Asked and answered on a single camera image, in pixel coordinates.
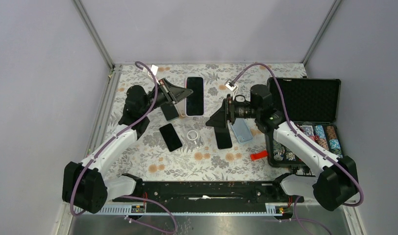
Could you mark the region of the small black smartphone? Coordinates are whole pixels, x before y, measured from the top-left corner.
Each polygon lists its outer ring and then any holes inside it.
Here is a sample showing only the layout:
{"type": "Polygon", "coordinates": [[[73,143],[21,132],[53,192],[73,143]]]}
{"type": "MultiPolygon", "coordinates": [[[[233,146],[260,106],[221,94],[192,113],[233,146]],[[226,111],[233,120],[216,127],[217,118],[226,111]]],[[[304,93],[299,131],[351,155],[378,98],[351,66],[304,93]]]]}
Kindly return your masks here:
{"type": "Polygon", "coordinates": [[[160,108],[166,121],[179,118],[179,112],[173,103],[163,104],[160,108]]]}

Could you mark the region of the phone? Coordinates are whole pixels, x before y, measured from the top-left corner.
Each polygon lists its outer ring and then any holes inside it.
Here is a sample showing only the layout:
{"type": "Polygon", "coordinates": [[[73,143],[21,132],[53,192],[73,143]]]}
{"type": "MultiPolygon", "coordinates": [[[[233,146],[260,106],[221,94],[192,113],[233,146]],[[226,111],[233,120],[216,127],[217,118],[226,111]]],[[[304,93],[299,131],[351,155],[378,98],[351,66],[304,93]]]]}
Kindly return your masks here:
{"type": "Polygon", "coordinates": [[[187,77],[185,87],[193,91],[185,99],[185,113],[189,117],[204,114],[204,79],[202,77],[187,77]]]}
{"type": "Polygon", "coordinates": [[[239,144],[245,144],[253,140],[253,135],[243,118],[237,118],[233,124],[230,125],[235,138],[239,144]]]}

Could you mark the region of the black smartphone from blue case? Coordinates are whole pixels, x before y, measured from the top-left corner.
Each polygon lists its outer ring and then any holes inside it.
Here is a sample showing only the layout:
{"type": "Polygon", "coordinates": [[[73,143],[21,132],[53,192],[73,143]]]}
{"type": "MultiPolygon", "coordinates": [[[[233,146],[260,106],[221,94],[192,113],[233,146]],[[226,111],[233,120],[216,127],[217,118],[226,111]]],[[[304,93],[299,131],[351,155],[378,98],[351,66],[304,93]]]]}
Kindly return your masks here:
{"type": "Polygon", "coordinates": [[[219,150],[232,148],[232,140],[228,128],[214,127],[214,132],[219,150]]]}

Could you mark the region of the large black smartphone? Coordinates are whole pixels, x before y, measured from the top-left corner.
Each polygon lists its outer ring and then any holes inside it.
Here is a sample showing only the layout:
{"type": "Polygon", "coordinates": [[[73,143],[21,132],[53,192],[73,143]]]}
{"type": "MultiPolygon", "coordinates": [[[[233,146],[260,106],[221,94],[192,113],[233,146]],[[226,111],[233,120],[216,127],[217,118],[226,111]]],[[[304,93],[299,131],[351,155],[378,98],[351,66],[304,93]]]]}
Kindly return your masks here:
{"type": "Polygon", "coordinates": [[[160,127],[159,132],[162,135],[163,140],[170,152],[178,150],[182,147],[182,142],[171,123],[160,127]]]}

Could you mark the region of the beige phone case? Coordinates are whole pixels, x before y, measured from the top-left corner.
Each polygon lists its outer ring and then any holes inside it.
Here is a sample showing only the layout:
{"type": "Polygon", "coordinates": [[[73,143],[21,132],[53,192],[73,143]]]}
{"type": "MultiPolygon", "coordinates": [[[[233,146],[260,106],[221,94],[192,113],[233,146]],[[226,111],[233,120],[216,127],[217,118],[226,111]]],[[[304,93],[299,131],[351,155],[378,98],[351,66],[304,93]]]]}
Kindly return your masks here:
{"type": "Polygon", "coordinates": [[[185,115],[185,103],[184,102],[177,103],[176,107],[177,107],[177,110],[178,110],[178,113],[179,113],[179,117],[180,118],[185,118],[186,117],[186,115],[185,115]]]}

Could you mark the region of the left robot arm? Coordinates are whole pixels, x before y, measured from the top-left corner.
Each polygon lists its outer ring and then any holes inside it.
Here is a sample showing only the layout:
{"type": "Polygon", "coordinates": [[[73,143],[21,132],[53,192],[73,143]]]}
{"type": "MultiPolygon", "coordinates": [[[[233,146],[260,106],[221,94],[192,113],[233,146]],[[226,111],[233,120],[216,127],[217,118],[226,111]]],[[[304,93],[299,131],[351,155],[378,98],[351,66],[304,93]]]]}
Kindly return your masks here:
{"type": "Polygon", "coordinates": [[[128,88],[123,115],[113,134],[81,162],[69,162],[64,168],[62,200],[72,208],[98,213],[107,201],[126,196],[138,201],[143,196],[137,178],[123,174],[106,180],[106,173],[122,153],[146,131],[147,115],[165,104],[177,104],[193,94],[193,90],[170,83],[163,78],[147,93],[140,85],[128,88]]]}

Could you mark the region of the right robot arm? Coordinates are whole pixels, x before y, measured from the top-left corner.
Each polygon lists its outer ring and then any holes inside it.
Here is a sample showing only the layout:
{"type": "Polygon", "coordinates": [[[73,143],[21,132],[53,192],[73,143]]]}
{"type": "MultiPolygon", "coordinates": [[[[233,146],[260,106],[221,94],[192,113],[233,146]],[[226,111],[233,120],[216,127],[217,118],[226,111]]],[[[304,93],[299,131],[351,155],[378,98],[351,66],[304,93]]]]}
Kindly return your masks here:
{"type": "Polygon", "coordinates": [[[287,147],[312,171],[313,176],[284,174],[272,189],[274,199],[286,201],[290,196],[315,199],[324,209],[333,211],[341,205],[357,207],[364,201],[364,192],[358,182],[355,161],[349,156],[336,154],[318,145],[305,135],[286,115],[286,110],[273,106],[272,94],[266,85],[257,84],[250,89],[250,100],[237,101],[227,95],[222,106],[205,125],[226,131],[237,118],[253,119],[266,136],[266,146],[276,141],[287,147]],[[359,195],[357,203],[348,200],[359,195]]]}

